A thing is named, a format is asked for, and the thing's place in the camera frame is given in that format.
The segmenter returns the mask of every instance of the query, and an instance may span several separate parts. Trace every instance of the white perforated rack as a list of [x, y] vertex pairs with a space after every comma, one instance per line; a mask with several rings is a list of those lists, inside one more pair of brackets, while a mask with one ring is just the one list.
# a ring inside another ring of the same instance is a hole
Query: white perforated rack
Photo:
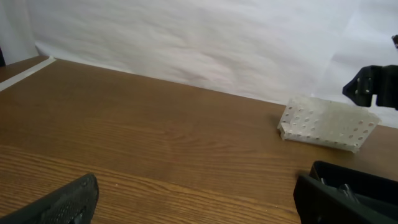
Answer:
[[359, 106], [297, 96], [289, 100], [278, 129], [283, 140], [358, 152], [380, 121]]

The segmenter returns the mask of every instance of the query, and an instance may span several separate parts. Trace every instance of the white plastic box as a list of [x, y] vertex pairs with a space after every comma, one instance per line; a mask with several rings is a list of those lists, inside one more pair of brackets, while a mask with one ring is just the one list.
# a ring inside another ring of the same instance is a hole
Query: white plastic box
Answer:
[[297, 96], [289, 100], [278, 129], [283, 140], [358, 152], [380, 121], [359, 106]]

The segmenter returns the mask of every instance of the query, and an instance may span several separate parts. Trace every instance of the white tape strip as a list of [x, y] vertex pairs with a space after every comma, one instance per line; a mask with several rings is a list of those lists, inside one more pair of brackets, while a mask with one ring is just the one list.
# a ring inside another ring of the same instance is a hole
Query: white tape strip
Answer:
[[32, 68], [25, 70], [14, 77], [7, 79], [6, 81], [0, 83], [0, 91], [3, 91], [6, 88], [12, 86], [13, 84], [23, 80], [24, 78], [28, 77], [29, 75], [39, 71], [40, 69], [46, 67], [47, 65], [50, 65], [54, 61], [56, 61], [56, 59], [53, 58], [52, 56], [50, 56], [49, 59], [38, 63], [37, 65], [33, 66]]

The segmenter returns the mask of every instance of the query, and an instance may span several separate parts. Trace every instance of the wooden table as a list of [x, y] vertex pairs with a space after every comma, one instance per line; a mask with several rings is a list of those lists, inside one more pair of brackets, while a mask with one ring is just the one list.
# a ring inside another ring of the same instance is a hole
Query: wooden table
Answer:
[[315, 160], [398, 180], [396, 129], [378, 126], [356, 155], [282, 141], [282, 105], [64, 60], [0, 107], [1, 216], [87, 172], [92, 223], [300, 223], [296, 176]]

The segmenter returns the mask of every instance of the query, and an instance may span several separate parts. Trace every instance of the perforated holder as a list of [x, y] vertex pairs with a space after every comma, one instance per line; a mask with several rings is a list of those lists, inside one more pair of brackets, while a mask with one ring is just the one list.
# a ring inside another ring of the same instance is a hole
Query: perforated holder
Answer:
[[297, 96], [289, 100], [278, 129], [283, 140], [358, 152], [380, 121], [359, 106]]

